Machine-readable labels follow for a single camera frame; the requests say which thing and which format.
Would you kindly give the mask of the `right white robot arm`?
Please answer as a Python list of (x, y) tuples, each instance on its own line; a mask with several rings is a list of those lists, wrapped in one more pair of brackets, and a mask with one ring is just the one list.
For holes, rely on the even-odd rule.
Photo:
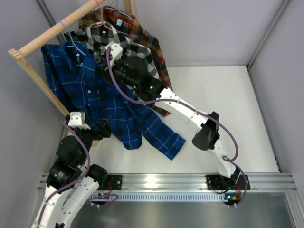
[[(219, 114), (206, 113), (190, 105), (159, 80), (147, 74), (143, 60), (136, 56), (121, 61), (118, 54), (112, 51), (106, 53), (106, 73), (113, 82), (119, 94), (136, 105), (155, 104), (173, 114), (190, 128), (195, 135), (192, 144), (201, 151), (206, 151), (218, 170), (208, 183), (210, 190), (233, 188), (247, 189), (247, 179), (240, 167), (235, 164), (238, 157), (238, 144), (233, 134), (219, 122)], [(221, 140), (219, 129), (224, 130), (231, 138), (236, 152), (233, 158), (228, 158)]]

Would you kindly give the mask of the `blue plaid shirt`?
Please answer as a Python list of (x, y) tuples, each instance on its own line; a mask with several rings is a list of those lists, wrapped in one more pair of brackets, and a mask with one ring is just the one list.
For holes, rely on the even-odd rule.
[(41, 52), (49, 88), (69, 112), (84, 112), (96, 130), (98, 122), (110, 120), (112, 135), (127, 150), (140, 148), (145, 138), (170, 160), (180, 152), (185, 139), (151, 108), (125, 99), (85, 45), (46, 44)]

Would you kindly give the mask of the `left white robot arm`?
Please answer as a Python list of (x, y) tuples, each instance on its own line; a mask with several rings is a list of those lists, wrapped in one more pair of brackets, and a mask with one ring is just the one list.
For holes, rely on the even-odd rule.
[(91, 163), (89, 151), (93, 141), (111, 136), (110, 121), (98, 122), (96, 130), (72, 119), (63, 125), (71, 134), (60, 141), (33, 228), (70, 227), (89, 196), (107, 185), (107, 170)]

